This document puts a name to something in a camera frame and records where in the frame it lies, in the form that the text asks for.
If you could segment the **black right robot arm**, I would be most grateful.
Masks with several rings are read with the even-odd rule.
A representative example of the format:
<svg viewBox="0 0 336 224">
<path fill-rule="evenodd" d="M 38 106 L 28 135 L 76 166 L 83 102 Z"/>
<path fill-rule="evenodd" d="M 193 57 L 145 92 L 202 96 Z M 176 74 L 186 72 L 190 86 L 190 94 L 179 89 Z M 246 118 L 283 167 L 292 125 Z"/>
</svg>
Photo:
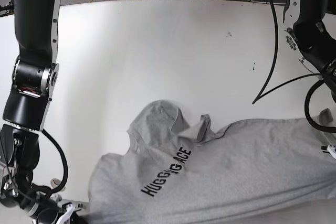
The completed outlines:
<svg viewBox="0 0 336 224">
<path fill-rule="evenodd" d="M 63 177 L 58 186 L 33 183 L 40 157 L 39 135 L 47 136 L 44 122 L 59 70 L 58 16 L 61 0 L 14 0 L 15 35 L 19 55 L 5 104 L 1 129 L 1 204 L 18 206 L 33 223 L 85 223 L 72 203 L 53 196 L 65 187 L 68 164 L 59 151 Z"/>
</svg>

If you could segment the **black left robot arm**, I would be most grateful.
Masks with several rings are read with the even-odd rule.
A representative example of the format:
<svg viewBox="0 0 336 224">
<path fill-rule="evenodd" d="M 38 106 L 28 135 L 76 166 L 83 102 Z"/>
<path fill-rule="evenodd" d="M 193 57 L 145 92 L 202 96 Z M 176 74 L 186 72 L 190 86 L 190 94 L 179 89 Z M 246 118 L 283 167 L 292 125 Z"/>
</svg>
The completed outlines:
<svg viewBox="0 0 336 224">
<path fill-rule="evenodd" d="M 328 33 L 323 18 L 329 0 L 286 0 L 283 24 L 289 43 L 317 70 L 320 79 L 309 89 L 304 101 L 308 123 L 318 131 L 335 133 L 334 126 L 316 123 L 309 110 L 313 93 L 326 85 L 335 97 L 335 39 Z"/>
</svg>

